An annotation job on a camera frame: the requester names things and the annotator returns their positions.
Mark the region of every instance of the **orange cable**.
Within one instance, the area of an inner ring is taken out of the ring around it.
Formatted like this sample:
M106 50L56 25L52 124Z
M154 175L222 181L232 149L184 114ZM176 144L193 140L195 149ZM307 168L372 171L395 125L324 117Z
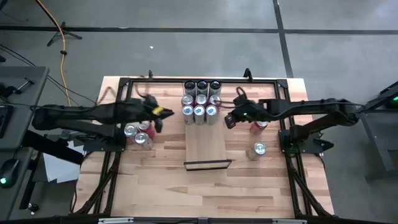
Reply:
M43 5L43 3L40 0L37 0L37 2L43 7L43 9L46 11L46 13L51 17L51 19L55 22L55 25L57 26L58 30L61 33L62 36L62 50L65 51L66 49L66 44L65 44L65 36L62 32L61 27L59 26L58 22L55 20L55 18L53 17L53 15L49 12L49 10ZM68 99L68 104L69 106L71 106L70 104L70 99L69 99L69 92L68 92L68 87L67 87L67 83L65 81L65 77L63 76L63 61L65 60L65 55L62 54L62 59L61 59L61 66L60 66L60 70L61 70L61 77L62 77L62 82L63 82L63 87L65 88L65 93L67 94L67 99Z

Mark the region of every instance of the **can lid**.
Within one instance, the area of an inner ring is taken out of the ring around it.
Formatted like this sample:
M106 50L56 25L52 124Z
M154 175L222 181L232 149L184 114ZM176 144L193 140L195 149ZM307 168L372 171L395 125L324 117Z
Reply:
M205 114L205 108L203 106L201 106L201 105L198 105L198 106L195 107L194 113L196 115L203 115L203 114Z
M137 134L137 132L138 132L137 128L132 124L128 124L126 125L126 127L124 127L124 134L126 136L134 136Z
M200 82L198 82L197 86L198 86L198 89L205 90L207 88L207 82L200 81Z
M193 81L187 81L185 82L184 87L188 90L193 90L195 89L195 83Z
M219 81L212 81L210 83L210 88L214 90L218 90L221 87L221 83Z
M193 97L191 95L185 95L182 97L182 103L185 105L191 105L193 103Z
M266 127L268 125L268 121L256 121L256 123L260 126L260 127Z
M147 130L150 126L149 121L143 121L142 123L138 124L138 128L141 130Z
M136 134L135 140L137 144L145 144L149 139L147 133L138 133Z
M182 113L185 114L185 115L191 115L191 114L193 114L193 107L190 106L190 105L184 106L184 107L182 108Z
M221 98L220 98L218 95L213 95L213 96L211 96L210 99L209 99L209 101L210 101L210 103L211 103L212 105L218 106L218 105L221 104L221 103L220 103Z
M203 94L197 95L197 104L204 105L207 102L207 97Z
M263 143L255 143L254 144L254 151L259 155L264 155L267 152L266 145Z
M213 105L210 105L206 108L206 114L213 116L215 114L217 114L217 108Z

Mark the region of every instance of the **computer mouse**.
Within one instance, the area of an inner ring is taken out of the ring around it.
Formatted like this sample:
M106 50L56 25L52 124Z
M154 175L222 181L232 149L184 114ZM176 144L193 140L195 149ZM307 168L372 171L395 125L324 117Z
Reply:
M17 182L19 159L9 159L0 167L0 187L7 189Z

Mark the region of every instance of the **wooden board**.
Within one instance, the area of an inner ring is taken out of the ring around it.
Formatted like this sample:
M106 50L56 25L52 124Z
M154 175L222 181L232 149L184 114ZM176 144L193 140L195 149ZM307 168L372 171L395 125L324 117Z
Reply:
M120 77L104 77L100 96L107 86L117 90ZM292 101L307 100L302 79L288 79ZM149 93L160 105L181 110L181 84L151 84ZM269 85L244 84L249 98L274 98ZM234 85L223 85L221 97L231 101ZM109 94L103 103L114 101ZM230 109L222 109L224 116ZM305 124L311 116L296 116L297 124ZM154 150L137 151L127 144L122 154L116 183L112 216L129 217L231 217L291 218L294 216L286 163L280 153L278 122L271 122L260 136L248 133L250 124L239 123L224 129L226 157L233 162L226 170L187 172L185 161L185 125L181 113L164 120L164 131L156 135ZM256 141L267 145L266 156L249 161L245 150ZM100 179L103 152L94 152L81 167L77 185L76 209L92 194ZM333 213L325 171L319 158L303 155L307 184L314 196ZM106 200L108 190L104 192ZM300 208L304 211L302 193L298 190Z
M187 162L226 160L224 117L214 125L185 125L185 157ZM228 163L190 164L187 169L226 167Z

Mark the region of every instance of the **white paper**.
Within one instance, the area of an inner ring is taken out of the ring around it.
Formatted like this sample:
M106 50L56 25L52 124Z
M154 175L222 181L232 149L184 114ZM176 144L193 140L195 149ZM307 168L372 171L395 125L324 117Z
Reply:
M84 154L83 146L75 147L73 141L68 142L68 147ZM57 180L57 183L62 183L79 178L80 166L72 162L58 159L55 156L43 154L47 180Z

